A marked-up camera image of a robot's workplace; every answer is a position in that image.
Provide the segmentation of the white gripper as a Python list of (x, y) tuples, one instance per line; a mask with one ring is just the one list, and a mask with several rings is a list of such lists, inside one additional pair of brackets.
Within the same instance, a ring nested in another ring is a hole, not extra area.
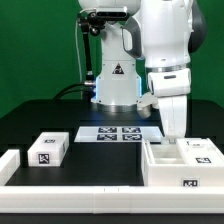
[(164, 135), (183, 138), (187, 125), (187, 95), (191, 90), (189, 68), (171, 72), (150, 72), (149, 87), (157, 99)]

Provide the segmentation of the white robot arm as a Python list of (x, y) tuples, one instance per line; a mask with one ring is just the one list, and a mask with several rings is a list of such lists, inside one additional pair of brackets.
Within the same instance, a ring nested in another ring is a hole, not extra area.
[(101, 37), (91, 102), (108, 111), (160, 112), (164, 137), (186, 134), (190, 54), (206, 36), (197, 0), (78, 0), (84, 35)]

